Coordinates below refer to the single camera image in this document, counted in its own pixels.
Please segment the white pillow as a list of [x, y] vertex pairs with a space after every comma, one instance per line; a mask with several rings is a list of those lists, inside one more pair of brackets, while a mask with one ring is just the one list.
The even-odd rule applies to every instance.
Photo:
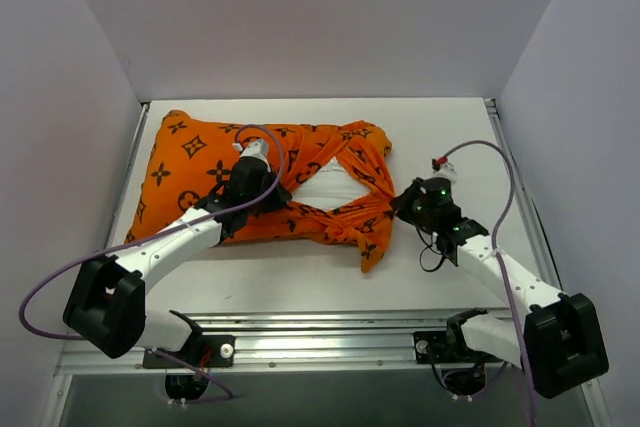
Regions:
[[333, 157], [292, 194], [292, 200], [323, 210], [346, 206], [370, 193], [370, 189], [352, 178]]

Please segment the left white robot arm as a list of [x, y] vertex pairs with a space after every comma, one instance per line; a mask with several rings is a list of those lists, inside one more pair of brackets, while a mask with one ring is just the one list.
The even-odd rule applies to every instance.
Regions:
[[265, 161], [240, 158], [227, 181], [158, 233], [82, 262], [65, 325], [112, 359], [141, 347], [165, 351], [179, 366], [194, 364], [206, 350], [202, 328], [175, 310], [148, 308], [147, 294], [195, 254], [233, 237], [252, 215], [278, 211], [291, 199]]

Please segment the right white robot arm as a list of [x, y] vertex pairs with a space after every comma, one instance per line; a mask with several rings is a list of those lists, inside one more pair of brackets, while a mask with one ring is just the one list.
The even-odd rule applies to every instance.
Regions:
[[507, 254], [486, 227], [463, 215], [448, 179], [415, 179], [391, 208], [396, 218], [430, 235], [444, 260], [479, 280], [510, 310], [508, 321], [479, 308], [451, 317], [443, 337], [450, 356], [464, 360], [484, 353], [510, 363], [546, 399], [608, 372], [593, 302], [544, 282]]

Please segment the orange patterned pillowcase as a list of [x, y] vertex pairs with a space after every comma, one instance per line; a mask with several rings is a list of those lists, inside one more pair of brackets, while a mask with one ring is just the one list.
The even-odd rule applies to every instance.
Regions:
[[[392, 143], [380, 127], [366, 121], [330, 124], [271, 124], [279, 147], [268, 160], [284, 169], [281, 183], [290, 193], [309, 186], [321, 169], [336, 161], [364, 193], [339, 207], [315, 207], [293, 200], [284, 209], [251, 216], [232, 236], [234, 243], [309, 239], [360, 250], [362, 272], [386, 254], [392, 238], [395, 196], [385, 159]], [[261, 138], [239, 124], [206, 122], [179, 110], [169, 112], [156, 133], [141, 194], [125, 240], [151, 236], [229, 179], [238, 154], [234, 142], [247, 145]]]

